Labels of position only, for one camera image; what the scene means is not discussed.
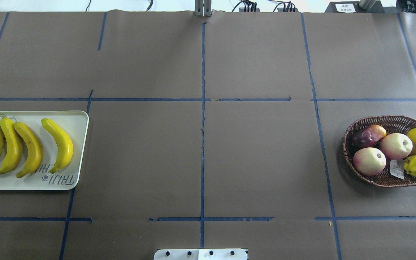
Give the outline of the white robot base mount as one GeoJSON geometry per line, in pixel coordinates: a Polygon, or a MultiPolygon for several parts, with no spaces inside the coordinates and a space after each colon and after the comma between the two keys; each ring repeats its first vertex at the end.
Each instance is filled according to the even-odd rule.
{"type": "Polygon", "coordinates": [[[154,260],[249,260],[242,248],[200,248],[157,250],[154,260]]]}

